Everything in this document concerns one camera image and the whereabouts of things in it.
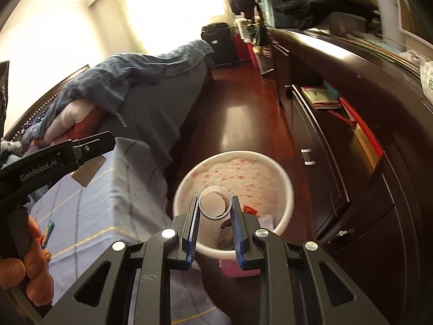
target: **pink plastic object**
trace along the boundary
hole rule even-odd
[[[258,62],[257,62],[257,57],[255,56],[252,48],[253,48],[253,44],[251,43],[246,43],[246,46],[248,47],[248,52],[250,53],[250,58],[251,58],[251,62],[252,62],[252,66],[254,68],[258,68]]]
[[[248,277],[260,275],[260,270],[243,271],[238,266],[237,260],[219,260],[219,267],[222,273],[227,277]]]

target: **book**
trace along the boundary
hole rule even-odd
[[[341,109],[340,102],[327,88],[322,86],[303,86],[302,92],[315,109]]]

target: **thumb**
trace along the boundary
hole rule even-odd
[[[21,260],[10,258],[0,260],[0,287],[7,290],[19,285],[25,277],[25,266]]]

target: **white plastic bag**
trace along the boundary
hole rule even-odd
[[[433,104],[433,61],[421,62],[421,84],[424,95]]]

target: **triangular cutout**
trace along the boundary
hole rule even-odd
[[[340,278],[324,262],[319,264],[320,270],[325,281],[331,305],[337,307],[341,304],[354,300],[352,292],[345,286]]]
[[[75,294],[75,300],[91,307],[97,307],[110,267],[110,262],[103,263],[81,289],[78,290]]]

